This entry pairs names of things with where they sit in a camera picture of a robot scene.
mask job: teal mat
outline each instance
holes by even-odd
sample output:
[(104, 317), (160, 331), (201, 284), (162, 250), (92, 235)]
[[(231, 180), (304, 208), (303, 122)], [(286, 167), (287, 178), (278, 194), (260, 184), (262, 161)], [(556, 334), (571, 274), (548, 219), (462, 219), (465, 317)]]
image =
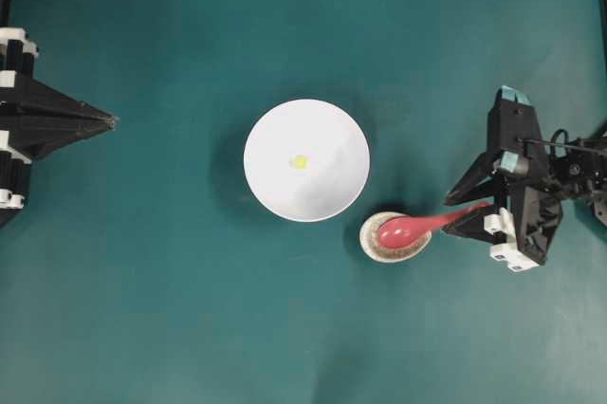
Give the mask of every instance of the teal mat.
[[(0, 399), (45, 403), (603, 403), (607, 237), (565, 206), (545, 267), (438, 233), (358, 245), (384, 208), (441, 211), (502, 84), (545, 137), (607, 118), (598, 0), (13, 0), (37, 77), (120, 117), (40, 162), (0, 231)], [(331, 101), (372, 169), (340, 216), (249, 192), (249, 128)]]

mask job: screw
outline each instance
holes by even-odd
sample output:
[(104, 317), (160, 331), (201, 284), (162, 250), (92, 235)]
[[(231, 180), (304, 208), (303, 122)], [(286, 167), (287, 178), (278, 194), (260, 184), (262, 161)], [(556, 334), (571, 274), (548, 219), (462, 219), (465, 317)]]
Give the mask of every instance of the screw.
[(569, 174), (575, 176), (581, 172), (581, 167), (578, 164), (571, 164), (569, 167)]

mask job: white bowl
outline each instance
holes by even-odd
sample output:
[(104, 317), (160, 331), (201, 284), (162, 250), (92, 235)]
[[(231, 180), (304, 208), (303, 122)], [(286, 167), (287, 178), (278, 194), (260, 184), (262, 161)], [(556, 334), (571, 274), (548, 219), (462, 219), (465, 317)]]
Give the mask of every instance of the white bowl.
[(322, 221), (348, 208), (369, 174), (369, 146), (359, 125), (335, 105), (282, 103), (253, 126), (245, 176), (255, 197), (291, 221)]

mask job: white bracket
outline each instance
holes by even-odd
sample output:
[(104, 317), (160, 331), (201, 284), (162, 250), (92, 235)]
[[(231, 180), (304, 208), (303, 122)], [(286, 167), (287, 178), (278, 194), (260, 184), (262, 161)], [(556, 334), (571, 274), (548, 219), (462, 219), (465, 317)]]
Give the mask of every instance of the white bracket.
[(538, 266), (538, 264), (518, 250), (514, 219), (512, 213), (506, 208), (500, 208), (499, 214), (485, 216), (485, 231), (491, 235), (499, 231), (506, 235), (505, 243), (494, 245), (489, 250), (489, 255), (494, 260), (507, 262), (508, 268), (515, 273)]
[(15, 70), (0, 70), (0, 88), (14, 88), (16, 76)]
[[(31, 164), (31, 159), (9, 146), (9, 131), (0, 131), (0, 151), (8, 151), (11, 158), (20, 159), (24, 164)], [(9, 189), (0, 189), (0, 209), (21, 210), (24, 207), (25, 200), (19, 193), (12, 193)]]
[(35, 42), (28, 39), (26, 31), (23, 28), (0, 28), (0, 46), (6, 47), (9, 41), (23, 42), (23, 52), (34, 55), (38, 58), (38, 46)]

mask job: black cable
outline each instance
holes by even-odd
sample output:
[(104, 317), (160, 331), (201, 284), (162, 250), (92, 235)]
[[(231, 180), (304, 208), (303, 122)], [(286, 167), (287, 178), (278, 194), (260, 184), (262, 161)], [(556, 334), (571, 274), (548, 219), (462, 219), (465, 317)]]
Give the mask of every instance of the black cable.
[(534, 138), (525, 138), (523, 141), (525, 141), (527, 143), (538, 143), (540, 145), (550, 145), (551, 147), (552, 146), (559, 146), (561, 148), (568, 148), (570, 150), (585, 151), (586, 153), (594, 153), (595, 155), (607, 157), (607, 152), (600, 151), (600, 150), (595, 150), (594, 148), (586, 148), (585, 146), (566, 145), (564, 143), (556, 143), (554, 141), (547, 141), (547, 140), (536, 140)]
[[(565, 131), (564, 129), (559, 129), (557, 132), (555, 132), (552, 135), (552, 138), (550, 139), (550, 141), (553, 142), (557, 142), (557, 140), (559, 139), (560, 135), (565, 135), (564, 139), (563, 139), (563, 143), (567, 143), (569, 141), (569, 133), (567, 131)], [(552, 157), (553, 159), (557, 158), (557, 148), (555, 147), (555, 145), (550, 145), (550, 157)]]

